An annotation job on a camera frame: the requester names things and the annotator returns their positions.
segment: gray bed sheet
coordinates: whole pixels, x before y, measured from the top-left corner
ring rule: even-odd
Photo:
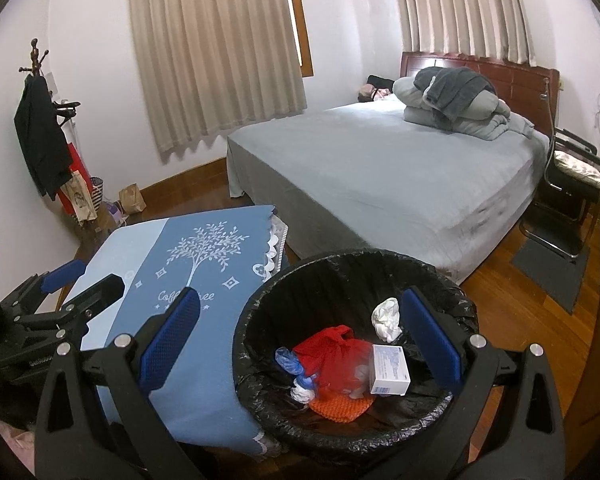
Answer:
[[[245,126],[228,137],[231,196],[275,204],[301,258],[389,249],[461,283],[530,203],[548,138],[486,141],[403,110],[387,99]]]

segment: white tree design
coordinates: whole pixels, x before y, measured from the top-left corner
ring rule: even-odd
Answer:
[[[206,227],[196,227],[193,229],[196,233],[195,236],[181,239],[173,249],[167,251],[171,254],[167,259],[167,265],[179,258],[193,260],[193,268],[187,286],[191,284],[196,269],[205,260],[217,260],[222,267],[220,272],[224,272],[229,265],[229,256],[240,254],[240,243],[249,237],[239,235],[238,228],[235,226],[227,232],[225,226],[226,222],[220,222],[206,224]]]

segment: window frame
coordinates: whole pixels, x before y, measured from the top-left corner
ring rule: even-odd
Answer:
[[[314,66],[311,61],[311,49],[309,48],[309,35],[306,31],[304,9],[302,0],[291,0],[294,16],[296,17],[296,30],[298,31],[298,45],[300,47],[300,70],[302,77],[312,77]]]

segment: white box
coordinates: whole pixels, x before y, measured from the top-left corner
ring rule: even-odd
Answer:
[[[373,395],[400,395],[411,384],[401,346],[373,345],[369,361],[369,391]]]

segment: black jacket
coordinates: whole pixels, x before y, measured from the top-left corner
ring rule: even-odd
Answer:
[[[54,200],[60,186],[71,180],[72,158],[44,77],[27,76],[14,122],[33,182],[40,195]]]

